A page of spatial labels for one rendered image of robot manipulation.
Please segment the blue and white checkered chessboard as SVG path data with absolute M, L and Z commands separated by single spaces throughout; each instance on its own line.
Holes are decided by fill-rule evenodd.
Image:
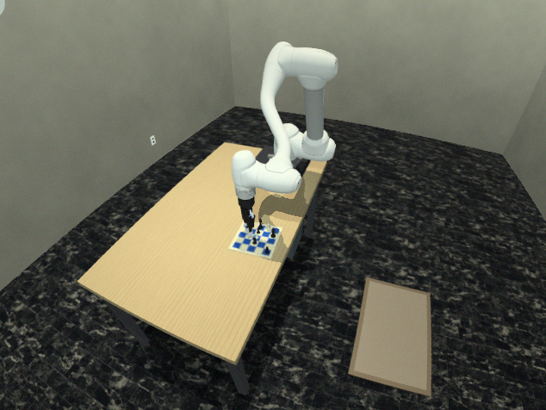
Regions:
M 260 234 L 258 234 L 258 239 L 256 239 L 257 243 L 255 245 L 252 244 L 253 238 L 256 237 L 256 232 L 259 227 L 258 222 L 254 222 L 254 228 L 252 229 L 253 235 L 250 238 L 247 238 L 247 233 L 245 233 L 245 224 L 244 222 L 240 226 L 238 232 L 236 233 L 232 243 L 230 244 L 228 250 L 236 251 L 236 252 L 242 252 L 246 254 L 250 254 L 253 256 L 261 257 L 261 258 L 267 258 L 271 259 L 273 256 L 273 253 L 276 249 L 277 242 L 281 236 L 283 227 L 275 227 L 270 225 L 270 230 L 266 230 L 268 227 L 266 224 L 262 223 L 263 229 L 259 229 Z M 274 234 L 276 235 L 275 238 L 271 238 L 272 234 L 272 228 L 275 229 Z M 269 254 L 265 254 L 266 246 L 269 247 Z

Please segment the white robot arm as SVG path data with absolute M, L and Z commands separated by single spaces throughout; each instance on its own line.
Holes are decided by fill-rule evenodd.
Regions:
M 337 58 L 325 50 L 293 47 L 284 41 L 272 48 L 264 66 L 260 103 L 275 137 L 274 154 L 268 154 L 267 164 L 258 162 L 248 150 L 234 154 L 232 176 L 239 199 L 252 199 L 256 188 L 294 193 L 301 185 L 301 174 L 295 167 L 302 158 L 314 161 L 333 158 L 336 144 L 324 130 L 324 86 L 337 71 Z M 285 77 L 298 77 L 303 86 L 307 125 L 304 134 L 293 124 L 282 124 L 277 113 L 275 97 Z

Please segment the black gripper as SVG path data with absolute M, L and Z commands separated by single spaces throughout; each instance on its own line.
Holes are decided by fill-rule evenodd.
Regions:
M 256 217 L 256 215 L 252 214 L 252 206 L 255 203 L 255 198 L 253 197 L 249 200 L 241 200 L 238 198 L 238 202 L 241 209 L 242 220 L 245 223 L 245 233 L 247 233 L 247 236 L 250 237 L 253 235 L 252 228 L 254 227 L 254 221 Z

